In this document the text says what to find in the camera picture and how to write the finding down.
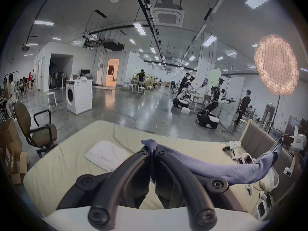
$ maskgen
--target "office chair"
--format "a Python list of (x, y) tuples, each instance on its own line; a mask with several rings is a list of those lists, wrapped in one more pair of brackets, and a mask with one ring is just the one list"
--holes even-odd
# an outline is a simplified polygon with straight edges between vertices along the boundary
[[(49, 123), (40, 126), (35, 117), (45, 112), (49, 113)], [(56, 141), (58, 134), (56, 126), (51, 123), (50, 110), (44, 110), (34, 114), (33, 118), (38, 126), (35, 129), (31, 129), (31, 117), (29, 111), (22, 102), (17, 102), (15, 104), (15, 113), (18, 124), (26, 137), (28, 144), (40, 148), (36, 151), (40, 158), (43, 157), (42, 152), (48, 153), (57, 145), (56, 143), (54, 144), (54, 141)]]

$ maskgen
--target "mattress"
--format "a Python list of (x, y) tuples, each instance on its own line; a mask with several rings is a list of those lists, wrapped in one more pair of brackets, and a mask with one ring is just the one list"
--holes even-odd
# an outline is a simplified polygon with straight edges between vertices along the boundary
[[(110, 141), (124, 148), (130, 154), (138, 152), (142, 147), (141, 140), (153, 139), (158, 143), (178, 150), (194, 158), (212, 164), (235, 164), (231, 157), (222, 151), (225, 142), (192, 141), (169, 138), (129, 129), (106, 121), (95, 121), (81, 129), (56, 146), (40, 159), (25, 175), (24, 186), (35, 206), (44, 215), (54, 212), (63, 196), (84, 174), (100, 175), (105, 170), (87, 160), (84, 155), (101, 140)], [(256, 216), (255, 206), (260, 203), (259, 192), (250, 196), (245, 185), (236, 184), (231, 189), (241, 200), (247, 211)], [(153, 183), (149, 185), (149, 193), (140, 206), (141, 209), (163, 209), (155, 194)]]

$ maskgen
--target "black armrest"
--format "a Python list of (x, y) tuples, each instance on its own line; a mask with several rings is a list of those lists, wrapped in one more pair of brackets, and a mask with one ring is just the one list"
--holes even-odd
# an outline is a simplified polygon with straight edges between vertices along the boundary
[(35, 121), (35, 123), (37, 124), (37, 126), (39, 126), (38, 122), (36, 121), (36, 116), (39, 115), (39, 114), (42, 114), (42, 113), (45, 113), (45, 112), (49, 112), (49, 123), (51, 123), (51, 111), (50, 110), (43, 110), (43, 111), (40, 111), (40, 112), (37, 112), (34, 114), (33, 116), (33, 119)]
[(41, 127), (38, 127), (38, 128), (35, 128), (35, 129), (31, 129), (29, 133), (34, 133), (34, 132), (37, 132), (37, 131), (40, 131), (40, 130), (43, 130), (43, 129), (48, 129), (48, 131), (49, 131), (50, 143), (52, 143), (51, 127), (50, 127), (48, 124), (46, 124), (46, 125), (44, 125), (44, 126), (41, 126)]

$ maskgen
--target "blue towel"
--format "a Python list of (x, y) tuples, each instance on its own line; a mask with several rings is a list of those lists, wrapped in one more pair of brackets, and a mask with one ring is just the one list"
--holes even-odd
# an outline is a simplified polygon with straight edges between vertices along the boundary
[[(150, 149), (153, 159), (157, 147), (155, 140), (142, 140), (142, 144)], [(253, 164), (216, 165), (203, 162), (191, 156), (162, 145), (167, 153), (178, 159), (192, 173), (206, 178), (221, 177), (229, 184), (251, 184), (263, 179), (269, 169), (276, 162), (282, 149), (282, 141), (278, 142), (266, 153), (257, 158)]]

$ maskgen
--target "computer monitor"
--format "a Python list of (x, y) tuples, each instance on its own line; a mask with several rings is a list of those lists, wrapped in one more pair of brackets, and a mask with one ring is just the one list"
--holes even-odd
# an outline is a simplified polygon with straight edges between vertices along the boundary
[(90, 74), (90, 69), (82, 69), (82, 70), (81, 70), (81, 74), (82, 74), (82, 75)]

